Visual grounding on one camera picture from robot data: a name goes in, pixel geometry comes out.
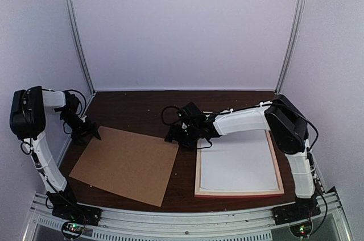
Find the pink wooden picture frame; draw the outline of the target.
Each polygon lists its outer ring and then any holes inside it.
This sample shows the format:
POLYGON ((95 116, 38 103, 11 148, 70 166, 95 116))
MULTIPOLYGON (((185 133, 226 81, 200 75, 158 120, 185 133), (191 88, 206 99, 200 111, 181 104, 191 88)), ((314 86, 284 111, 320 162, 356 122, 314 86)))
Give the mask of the pink wooden picture frame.
POLYGON ((197 143, 195 196, 273 197, 284 194, 264 108, 218 116, 219 138, 197 143))

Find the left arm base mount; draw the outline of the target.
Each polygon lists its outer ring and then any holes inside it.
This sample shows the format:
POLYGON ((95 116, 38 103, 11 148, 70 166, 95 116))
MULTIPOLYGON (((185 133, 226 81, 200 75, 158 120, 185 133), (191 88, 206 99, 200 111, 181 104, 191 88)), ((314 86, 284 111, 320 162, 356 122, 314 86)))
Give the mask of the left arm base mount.
POLYGON ((47 192, 52 204, 52 215, 82 225, 98 226, 102 210, 97 207, 80 205, 71 190, 47 192))

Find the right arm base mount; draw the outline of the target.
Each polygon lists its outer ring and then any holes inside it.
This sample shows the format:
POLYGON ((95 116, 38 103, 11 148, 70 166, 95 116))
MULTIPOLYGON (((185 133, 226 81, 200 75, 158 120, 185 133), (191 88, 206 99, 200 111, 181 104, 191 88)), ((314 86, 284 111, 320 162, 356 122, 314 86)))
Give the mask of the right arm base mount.
POLYGON ((297 198, 294 203, 274 207, 272 209, 273 218, 276 225, 293 223, 312 216, 321 214, 321 209, 317 199, 301 199, 297 198))

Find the brown backing board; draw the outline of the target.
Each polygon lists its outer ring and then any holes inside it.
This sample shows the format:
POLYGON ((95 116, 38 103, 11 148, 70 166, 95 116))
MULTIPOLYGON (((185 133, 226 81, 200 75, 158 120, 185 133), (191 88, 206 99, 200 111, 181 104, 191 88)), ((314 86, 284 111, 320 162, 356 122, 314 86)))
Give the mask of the brown backing board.
POLYGON ((70 172, 95 188, 160 207, 179 146, 162 138, 101 126, 70 172))

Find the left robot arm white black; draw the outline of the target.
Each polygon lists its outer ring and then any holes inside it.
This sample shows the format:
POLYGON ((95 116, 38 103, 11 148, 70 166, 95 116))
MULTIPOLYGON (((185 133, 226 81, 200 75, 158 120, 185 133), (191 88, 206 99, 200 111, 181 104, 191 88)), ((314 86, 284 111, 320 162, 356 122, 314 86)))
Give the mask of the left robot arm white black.
POLYGON ((97 124, 85 115, 78 94, 77 90, 57 91, 34 86, 13 95, 10 129, 20 140, 22 152, 31 156, 46 191, 53 194, 65 192, 68 182, 59 171, 47 142, 46 109, 59 114, 60 120, 71 129, 74 142, 84 144, 88 135, 101 139, 97 124))

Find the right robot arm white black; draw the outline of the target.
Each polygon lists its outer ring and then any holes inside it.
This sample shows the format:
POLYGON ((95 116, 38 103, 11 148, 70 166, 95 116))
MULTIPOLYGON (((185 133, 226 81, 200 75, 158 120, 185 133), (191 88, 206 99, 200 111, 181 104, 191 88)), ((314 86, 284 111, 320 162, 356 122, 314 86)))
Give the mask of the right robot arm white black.
POLYGON ((305 218, 313 210, 310 198, 315 193, 313 144, 309 142, 308 128, 313 124, 284 95, 257 105, 219 112, 200 110, 193 102, 176 107, 178 119, 164 124, 169 127, 166 142, 177 142, 188 149, 196 149, 197 141, 210 142, 236 132, 264 130, 271 133, 280 152, 288 160, 295 196, 300 200, 292 205, 291 213, 297 219, 305 218))

